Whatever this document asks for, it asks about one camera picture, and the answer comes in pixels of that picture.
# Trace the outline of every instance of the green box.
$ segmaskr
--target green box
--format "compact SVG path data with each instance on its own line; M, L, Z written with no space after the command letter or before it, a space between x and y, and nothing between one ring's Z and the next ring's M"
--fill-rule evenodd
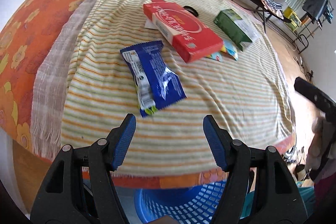
M240 50L246 49L258 38L257 30L249 25L234 10L219 12L214 23L225 32Z

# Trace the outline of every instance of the blue plastic package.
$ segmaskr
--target blue plastic package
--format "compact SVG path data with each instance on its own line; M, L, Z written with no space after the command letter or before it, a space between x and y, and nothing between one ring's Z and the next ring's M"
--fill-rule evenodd
M162 41L151 41L120 50L133 75L142 117L186 98L179 77L162 60L162 48Z

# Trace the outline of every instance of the bed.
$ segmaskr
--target bed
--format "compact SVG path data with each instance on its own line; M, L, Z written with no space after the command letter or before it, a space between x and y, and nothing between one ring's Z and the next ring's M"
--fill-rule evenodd
M202 130L207 114L249 146L275 145L284 153L295 144L288 87L259 21L229 0L167 0L196 8L223 39L212 21L226 8L260 33L238 62L202 58L185 64L158 31L144 29L146 1L26 0L0 34L1 127L36 156L52 161L61 145L90 145L133 113L137 131L113 174L115 185L133 188L225 179ZM158 39L187 99L143 119L119 50Z

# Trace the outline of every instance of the black ring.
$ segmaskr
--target black ring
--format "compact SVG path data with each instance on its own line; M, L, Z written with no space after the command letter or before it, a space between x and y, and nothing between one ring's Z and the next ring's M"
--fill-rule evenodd
M189 13L191 13L195 17L198 17L198 13L197 13L197 11L193 7L183 6L183 8L186 9Z

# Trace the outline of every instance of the teal fabric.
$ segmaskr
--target teal fabric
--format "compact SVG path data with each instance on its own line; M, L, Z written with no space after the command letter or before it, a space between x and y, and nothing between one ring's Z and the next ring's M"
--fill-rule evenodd
M298 189L309 217L314 212L314 206L315 206L314 187L299 187ZM250 215L253 203L253 196L254 191L246 195L243 211L241 212L240 218L244 218Z

